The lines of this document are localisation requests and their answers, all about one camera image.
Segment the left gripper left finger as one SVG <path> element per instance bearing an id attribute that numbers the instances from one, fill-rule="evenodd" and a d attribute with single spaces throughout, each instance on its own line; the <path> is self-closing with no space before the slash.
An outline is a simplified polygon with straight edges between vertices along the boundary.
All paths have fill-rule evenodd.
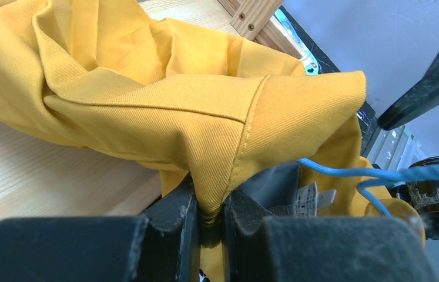
<path id="1" fill-rule="evenodd" d="M 198 281 L 193 181 L 136 216 L 0 221 L 0 281 Z"/>

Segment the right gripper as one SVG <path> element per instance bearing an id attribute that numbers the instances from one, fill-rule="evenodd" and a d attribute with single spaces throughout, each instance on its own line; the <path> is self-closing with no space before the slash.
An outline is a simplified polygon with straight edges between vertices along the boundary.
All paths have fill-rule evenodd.
<path id="1" fill-rule="evenodd" d="M 425 75 L 379 118 L 378 126 L 395 129 L 439 105 L 439 52 Z M 439 240 L 439 180 L 401 183 L 390 194 L 412 205 L 419 213 L 427 239 Z"/>

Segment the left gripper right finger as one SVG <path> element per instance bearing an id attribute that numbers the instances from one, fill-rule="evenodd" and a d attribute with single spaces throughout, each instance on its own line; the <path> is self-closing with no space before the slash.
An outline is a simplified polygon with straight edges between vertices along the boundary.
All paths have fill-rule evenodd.
<path id="1" fill-rule="evenodd" d="M 390 217 L 274 216 L 240 190 L 223 205 L 226 281 L 437 281 L 419 237 Z"/>

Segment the light blue hanger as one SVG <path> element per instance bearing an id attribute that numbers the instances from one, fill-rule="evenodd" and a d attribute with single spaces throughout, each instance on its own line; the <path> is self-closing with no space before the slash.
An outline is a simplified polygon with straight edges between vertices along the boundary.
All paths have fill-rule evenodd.
<path id="1" fill-rule="evenodd" d="M 300 159 L 297 162 L 318 173 L 333 177 L 369 177 L 368 180 L 358 183 L 356 190 L 360 195 L 367 199 L 381 215 L 387 217 L 390 217 L 391 213 L 387 210 L 385 205 L 379 201 L 378 198 L 373 196 L 367 190 L 369 187 L 385 186 L 397 182 L 424 182 L 429 180 L 439 180 L 439 164 L 409 167 L 408 169 L 393 172 L 373 168 L 337 169 L 323 166 L 306 158 Z"/>

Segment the yellow skirt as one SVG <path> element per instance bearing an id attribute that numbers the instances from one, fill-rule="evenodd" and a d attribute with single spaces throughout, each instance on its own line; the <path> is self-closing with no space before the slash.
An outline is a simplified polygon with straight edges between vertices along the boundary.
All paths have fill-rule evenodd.
<path id="1" fill-rule="evenodd" d="M 233 281 L 436 281 L 406 202 L 297 164 L 366 169 L 363 72 L 309 76 L 136 1 L 0 1 L 0 121 L 159 170 L 138 216 L 0 221 L 0 281 L 179 281 L 223 245 Z"/>

